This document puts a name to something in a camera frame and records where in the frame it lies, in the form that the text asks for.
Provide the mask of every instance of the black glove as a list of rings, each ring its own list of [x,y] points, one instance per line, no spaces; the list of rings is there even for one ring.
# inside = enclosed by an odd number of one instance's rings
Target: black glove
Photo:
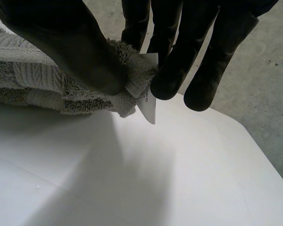
[[[158,52],[160,67],[151,84],[153,95],[162,100],[174,97],[217,17],[209,47],[184,95],[190,109],[209,108],[236,48],[257,25],[257,17],[277,1],[152,0],[154,33],[148,52]],[[122,40],[140,50],[149,21],[150,0],[122,0],[122,5],[126,19]],[[179,36],[171,52],[180,12]]]
[[[0,19],[81,85],[108,95],[126,71],[81,0],[0,0]]]

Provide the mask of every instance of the terry cloth towel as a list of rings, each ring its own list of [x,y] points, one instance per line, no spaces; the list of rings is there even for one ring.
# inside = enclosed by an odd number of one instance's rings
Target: terry cloth towel
[[[108,40],[128,71],[124,91],[108,96],[82,87],[23,38],[0,29],[0,103],[36,105],[62,114],[109,110],[126,117],[148,90],[156,70],[131,46]]]

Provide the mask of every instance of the white table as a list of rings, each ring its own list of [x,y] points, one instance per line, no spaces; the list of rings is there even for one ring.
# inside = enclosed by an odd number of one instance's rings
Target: white table
[[[283,180],[233,119],[158,101],[70,117],[0,105],[0,226],[283,226]]]

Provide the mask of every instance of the gray floor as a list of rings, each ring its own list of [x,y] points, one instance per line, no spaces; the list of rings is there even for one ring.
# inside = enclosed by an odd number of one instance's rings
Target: gray floor
[[[104,35],[119,40],[125,24],[121,0],[85,0],[85,3]],[[152,32],[150,23],[142,52],[146,51]],[[180,93],[189,85],[207,44],[208,40]],[[212,108],[245,126],[283,177],[283,0],[260,17],[259,25],[238,48]]]

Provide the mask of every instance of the gray towel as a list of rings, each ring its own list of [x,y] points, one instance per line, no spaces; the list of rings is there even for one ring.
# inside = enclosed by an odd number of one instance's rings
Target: gray towel
[[[98,110],[132,114],[156,70],[131,46],[108,40],[128,71],[124,91],[107,96],[90,91],[65,74],[47,55],[23,38],[0,29],[0,103],[36,105],[63,114]]]

